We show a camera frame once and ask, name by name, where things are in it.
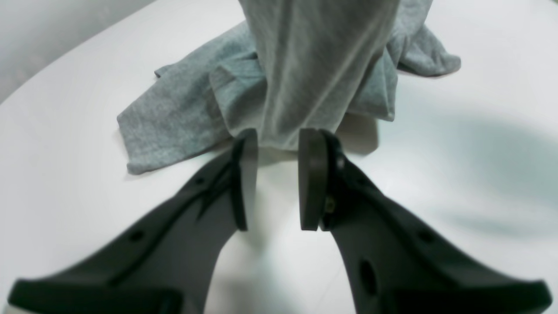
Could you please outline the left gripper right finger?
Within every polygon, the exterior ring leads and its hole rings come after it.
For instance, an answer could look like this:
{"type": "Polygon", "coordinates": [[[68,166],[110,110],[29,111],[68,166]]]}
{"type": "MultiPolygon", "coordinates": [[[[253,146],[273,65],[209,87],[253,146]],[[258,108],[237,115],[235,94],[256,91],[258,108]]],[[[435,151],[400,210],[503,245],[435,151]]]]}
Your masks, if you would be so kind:
{"type": "Polygon", "coordinates": [[[299,132],[301,229],[328,231],[358,314],[541,314],[542,280],[519,280],[462,252],[384,195],[326,130],[299,132]]]}

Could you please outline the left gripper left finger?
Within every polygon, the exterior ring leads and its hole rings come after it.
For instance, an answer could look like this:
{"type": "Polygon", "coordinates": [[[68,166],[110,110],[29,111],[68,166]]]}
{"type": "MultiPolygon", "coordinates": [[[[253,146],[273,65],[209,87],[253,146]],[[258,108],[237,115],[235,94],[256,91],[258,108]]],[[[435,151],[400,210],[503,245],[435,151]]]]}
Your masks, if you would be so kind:
{"type": "Polygon", "coordinates": [[[10,314],[201,314],[221,249],[247,231],[257,133],[245,129],[158,205],[88,258],[52,276],[17,280],[10,314]]]}

